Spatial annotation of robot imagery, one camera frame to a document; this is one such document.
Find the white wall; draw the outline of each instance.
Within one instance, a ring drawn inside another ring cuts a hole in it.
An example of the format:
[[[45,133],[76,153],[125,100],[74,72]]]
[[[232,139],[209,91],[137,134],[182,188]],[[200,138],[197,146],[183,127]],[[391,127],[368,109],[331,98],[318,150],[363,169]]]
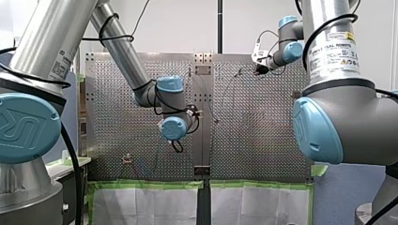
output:
[[[14,44],[11,5],[9,0],[0,0],[0,49]]]
[[[131,33],[146,0],[112,0]],[[151,0],[135,35],[137,52],[195,53],[217,49],[217,1]]]
[[[127,33],[133,30],[145,1],[112,0]],[[37,0],[10,2],[14,34],[19,37]],[[393,38],[395,7],[395,0],[361,1],[360,19],[354,25],[361,73],[385,89],[398,86],[395,79],[398,38]],[[278,21],[284,15],[298,16],[293,0],[224,0],[224,53],[251,53],[258,34],[266,29],[277,31]],[[86,36],[97,35],[90,25]],[[274,41],[275,37],[264,35],[263,48]],[[137,52],[146,53],[216,52],[217,1],[151,0],[136,32],[134,46]],[[101,51],[103,48],[98,43],[81,45],[81,53]]]

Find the blue joint cap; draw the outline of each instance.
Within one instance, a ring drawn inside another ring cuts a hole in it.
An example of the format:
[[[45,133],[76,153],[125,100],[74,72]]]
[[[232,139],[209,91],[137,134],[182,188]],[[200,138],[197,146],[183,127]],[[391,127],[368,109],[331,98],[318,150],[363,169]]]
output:
[[[291,22],[297,22],[298,18],[296,16],[285,16],[279,21],[279,29]]]
[[[61,118],[46,100],[22,93],[0,95],[0,163],[20,164],[49,152]]]
[[[283,60],[287,64],[293,63],[302,56],[302,45],[297,41],[288,43],[283,50]]]
[[[169,141],[181,140],[185,135],[187,135],[187,131],[187,123],[176,116],[166,118],[161,124],[161,134]]]
[[[299,150],[313,161],[339,164],[344,151],[339,134],[316,101],[302,97],[293,106],[293,127]]]
[[[178,76],[161,77],[157,79],[159,90],[163,92],[177,93],[184,90],[182,78]]]

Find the warning label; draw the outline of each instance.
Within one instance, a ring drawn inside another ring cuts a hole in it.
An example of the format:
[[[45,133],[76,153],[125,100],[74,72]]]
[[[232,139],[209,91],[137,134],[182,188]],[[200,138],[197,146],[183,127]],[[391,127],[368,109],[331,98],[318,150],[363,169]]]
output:
[[[334,40],[334,39],[347,39],[347,40],[355,41],[354,34],[352,34],[350,32],[329,33],[328,34],[328,40]]]
[[[334,39],[309,51],[311,78],[328,76],[338,70],[360,73],[360,62],[354,41]]]
[[[50,71],[49,79],[54,81],[64,81],[72,65],[72,57],[63,50],[56,56],[53,68]]]

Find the perforated metal panel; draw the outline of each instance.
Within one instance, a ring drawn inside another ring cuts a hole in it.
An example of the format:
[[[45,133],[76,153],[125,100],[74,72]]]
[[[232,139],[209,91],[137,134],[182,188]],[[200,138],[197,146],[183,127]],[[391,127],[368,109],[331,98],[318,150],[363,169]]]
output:
[[[153,78],[182,76],[186,100],[191,101],[191,55],[140,56]],[[95,53],[87,59],[87,146],[94,158],[90,179],[192,180],[191,137],[177,154],[161,138],[161,116],[133,103],[133,93],[110,55]],[[126,154],[132,155],[131,164],[122,163]]]
[[[298,150],[293,93],[308,84],[300,63],[281,76],[253,76],[250,56],[214,56],[211,177],[305,181],[311,162]]]
[[[133,104],[133,93],[110,55],[88,55],[90,179],[192,180],[197,178],[194,165],[210,163],[212,179],[305,182],[310,177],[312,163],[297,149],[291,120],[292,94],[308,82],[299,63],[284,75],[260,78],[253,76],[249,55],[140,56],[153,78],[182,76],[187,102],[202,109],[205,119],[183,140],[184,153],[176,154],[160,137],[161,116]],[[195,74],[201,65],[211,67],[211,74]],[[122,163],[126,154],[133,156],[131,164]]]

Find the white cloth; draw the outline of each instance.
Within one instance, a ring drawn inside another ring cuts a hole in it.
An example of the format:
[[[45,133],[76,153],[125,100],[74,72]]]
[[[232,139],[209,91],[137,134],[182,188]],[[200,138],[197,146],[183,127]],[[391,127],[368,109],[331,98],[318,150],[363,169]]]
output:
[[[94,225],[195,225],[197,189],[99,189]]]
[[[212,225],[309,225],[310,190],[211,189]]]

